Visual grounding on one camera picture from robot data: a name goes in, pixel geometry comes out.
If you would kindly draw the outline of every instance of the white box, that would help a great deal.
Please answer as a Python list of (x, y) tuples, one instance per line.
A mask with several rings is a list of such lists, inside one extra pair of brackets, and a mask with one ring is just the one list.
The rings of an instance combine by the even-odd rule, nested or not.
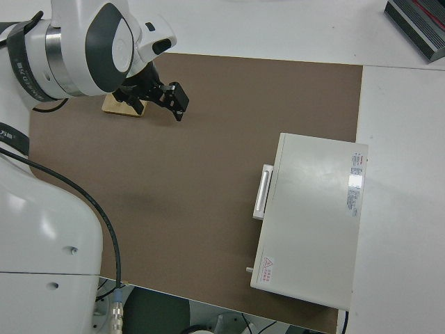
[(281, 134), (252, 287), (349, 310), (367, 154)]

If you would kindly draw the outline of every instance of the brown board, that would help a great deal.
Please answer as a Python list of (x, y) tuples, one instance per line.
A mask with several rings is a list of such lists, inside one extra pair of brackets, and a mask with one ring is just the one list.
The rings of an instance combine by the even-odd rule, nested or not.
[[(280, 132), (355, 141), (362, 67), (184, 54), (156, 65), (190, 97), (182, 122), (153, 104), (131, 118), (101, 111), (104, 97), (72, 99), (33, 113), (31, 158), (106, 210), (124, 280), (335, 332), (337, 310), (253, 289), (245, 268), (261, 229), (252, 219), (261, 169)], [(102, 275), (115, 275), (106, 230)]]

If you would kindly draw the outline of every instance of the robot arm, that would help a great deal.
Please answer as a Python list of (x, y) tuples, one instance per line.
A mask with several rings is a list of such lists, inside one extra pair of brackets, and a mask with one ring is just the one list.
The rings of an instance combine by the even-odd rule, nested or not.
[(180, 120), (188, 105), (185, 92), (178, 83), (163, 85), (152, 65), (176, 44), (162, 17), (141, 24), (126, 0), (52, 0), (51, 5), (51, 21), (36, 15), (8, 34), (12, 68), (29, 95), (46, 102), (117, 91), (117, 100), (137, 112), (138, 100), (151, 100)]
[[(52, 0), (51, 5), (51, 20), (42, 20), (39, 12), (27, 22), (0, 24), (0, 293), (6, 301), (0, 323), (5, 333), (91, 333), (102, 253), (102, 230), (90, 208), (15, 161), (27, 161), (29, 110), (40, 102), (114, 93), (136, 110), (138, 99), (154, 101), (180, 120), (188, 104), (181, 86), (163, 85), (152, 63), (176, 43), (162, 18), (140, 24), (126, 0)], [(112, 333), (121, 333), (116, 291), (111, 325)]]

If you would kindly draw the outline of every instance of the sticker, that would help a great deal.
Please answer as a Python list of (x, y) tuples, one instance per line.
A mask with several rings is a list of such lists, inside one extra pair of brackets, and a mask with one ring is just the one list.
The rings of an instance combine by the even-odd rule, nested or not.
[(355, 152), (351, 159), (348, 197), (346, 198), (346, 208), (348, 215), (356, 217), (359, 214), (360, 191), (363, 186), (363, 164), (365, 157), (360, 152)]
[(272, 270), (275, 259), (270, 256), (265, 256), (263, 262), (261, 263), (261, 271), (260, 271), (260, 283), (270, 284), (272, 280)]

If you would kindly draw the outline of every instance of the handle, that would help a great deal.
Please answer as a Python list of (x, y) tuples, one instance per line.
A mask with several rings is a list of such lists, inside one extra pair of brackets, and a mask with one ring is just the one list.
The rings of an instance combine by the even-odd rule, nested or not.
[(264, 210), (266, 209), (266, 200), (269, 192), (272, 171), (272, 165), (263, 165), (263, 171), (261, 172), (261, 181), (259, 182), (257, 201), (255, 202), (255, 208), (253, 211), (253, 218), (259, 219), (260, 221), (262, 221), (264, 218)]

